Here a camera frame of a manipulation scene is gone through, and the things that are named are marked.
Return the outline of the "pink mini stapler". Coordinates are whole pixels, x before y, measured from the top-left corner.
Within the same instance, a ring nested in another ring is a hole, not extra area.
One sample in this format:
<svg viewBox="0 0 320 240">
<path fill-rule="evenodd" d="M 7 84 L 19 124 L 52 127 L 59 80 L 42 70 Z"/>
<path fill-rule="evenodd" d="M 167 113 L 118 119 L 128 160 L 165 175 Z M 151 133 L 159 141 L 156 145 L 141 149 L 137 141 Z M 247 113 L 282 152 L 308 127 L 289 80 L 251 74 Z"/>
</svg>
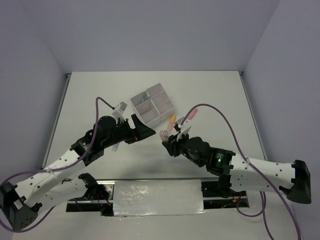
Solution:
<svg viewBox="0 0 320 240">
<path fill-rule="evenodd" d="M 169 133 L 167 130 L 161 130 L 159 136 L 162 142 L 166 142 L 169 139 Z"/>
</svg>

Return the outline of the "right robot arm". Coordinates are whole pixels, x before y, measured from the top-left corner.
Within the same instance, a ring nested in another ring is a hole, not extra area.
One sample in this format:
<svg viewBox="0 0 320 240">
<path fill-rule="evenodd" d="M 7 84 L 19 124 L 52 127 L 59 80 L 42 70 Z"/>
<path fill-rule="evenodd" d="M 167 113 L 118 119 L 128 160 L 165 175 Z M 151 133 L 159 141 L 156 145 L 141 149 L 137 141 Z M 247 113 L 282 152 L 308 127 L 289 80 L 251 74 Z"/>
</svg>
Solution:
<svg viewBox="0 0 320 240">
<path fill-rule="evenodd" d="M 298 204 L 312 202 L 311 174 L 302 160 L 278 163 L 243 158 L 239 153 L 211 147 L 200 137 L 188 134 L 171 135 L 162 145 L 171 157 L 183 156 L 217 176 L 217 190 L 223 196 L 242 191 L 274 191 Z"/>
</svg>

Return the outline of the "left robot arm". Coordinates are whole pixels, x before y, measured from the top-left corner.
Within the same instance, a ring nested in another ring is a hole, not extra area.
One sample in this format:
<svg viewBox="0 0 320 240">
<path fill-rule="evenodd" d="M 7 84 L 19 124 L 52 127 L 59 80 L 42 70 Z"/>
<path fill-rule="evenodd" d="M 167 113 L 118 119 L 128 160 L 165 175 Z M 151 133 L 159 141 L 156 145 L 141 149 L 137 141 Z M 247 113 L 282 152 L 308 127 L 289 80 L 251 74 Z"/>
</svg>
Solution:
<svg viewBox="0 0 320 240">
<path fill-rule="evenodd" d="M 5 180 L 0 186 L 0 209 L 10 224 L 6 229 L 14 233 L 27 232 L 37 226 L 35 220 L 42 212 L 49 213 L 70 199 L 84 196 L 91 200 L 99 194 L 107 198 L 109 193 L 89 173 L 73 179 L 70 176 L 101 158 L 106 148 L 121 142 L 133 144 L 155 135 L 135 114 L 131 119 L 134 128 L 128 119 L 97 118 L 93 129 L 52 164 L 41 170 L 25 171 L 30 177 L 16 184 Z"/>
</svg>

